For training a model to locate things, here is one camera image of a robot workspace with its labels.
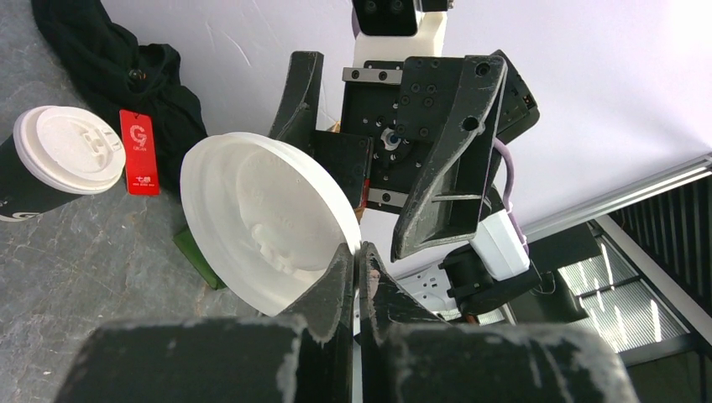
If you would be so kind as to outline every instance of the plastic lid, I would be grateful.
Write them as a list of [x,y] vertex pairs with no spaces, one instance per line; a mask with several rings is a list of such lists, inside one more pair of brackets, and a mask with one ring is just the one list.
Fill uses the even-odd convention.
[[183,160],[181,198],[215,273],[266,315],[324,273],[337,246],[356,253],[359,223],[333,178],[288,144],[253,133],[202,140]]
[[77,107],[37,107],[15,122],[15,147],[46,185],[80,195],[101,193],[121,177],[121,139],[97,115]]

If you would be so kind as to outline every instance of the black jacket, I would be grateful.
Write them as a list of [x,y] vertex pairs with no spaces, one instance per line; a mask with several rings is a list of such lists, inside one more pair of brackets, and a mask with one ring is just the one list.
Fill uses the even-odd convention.
[[118,111],[152,117],[160,183],[178,194],[186,152],[206,135],[198,98],[181,85],[181,56],[139,46],[99,0],[32,0],[34,20],[94,113],[121,133]]

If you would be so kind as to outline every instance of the white cup lid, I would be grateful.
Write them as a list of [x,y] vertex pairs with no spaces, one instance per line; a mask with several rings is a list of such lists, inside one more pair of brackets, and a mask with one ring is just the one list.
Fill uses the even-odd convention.
[[97,115],[77,107],[37,107],[21,115],[13,136],[30,172],[55,189],[96,194],[121,177],[121,139]]
[[361,233],[338,184],[311,157],[253,133],[202,140],[186,155],[181,199],[203,256],[266,315],[287,308]]

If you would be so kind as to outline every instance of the red tag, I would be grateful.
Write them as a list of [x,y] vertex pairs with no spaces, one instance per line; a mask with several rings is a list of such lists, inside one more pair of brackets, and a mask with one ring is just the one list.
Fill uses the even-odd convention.
[[128,194],[158,196],[160,188],[151,117],[127,110],[121,110],[119,116],[121,138],[126,149]]
[[359,207],[366,207],[369,204],[369,191],[371,190],[371,179],[364,181],[364,189],[362,190],[363,195],[361,197],[361,205]]

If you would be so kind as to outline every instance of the logo on cup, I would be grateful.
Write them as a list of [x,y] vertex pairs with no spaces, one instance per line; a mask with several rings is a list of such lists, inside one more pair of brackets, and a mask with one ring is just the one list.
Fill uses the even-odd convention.
[[0,221],[4,222],[19,222],[24,221],[32,217],[37,217],[38,212],[16,212],[12,217],[0,216]]
[[131,134],[131,139],[138,143],[140,148],[143,148],[146,145],[146,140],[148,140],[149,136],[146,135],[146,130],[144,128],[138,124],[135,124],[134,126],[131,126],[128,132]]

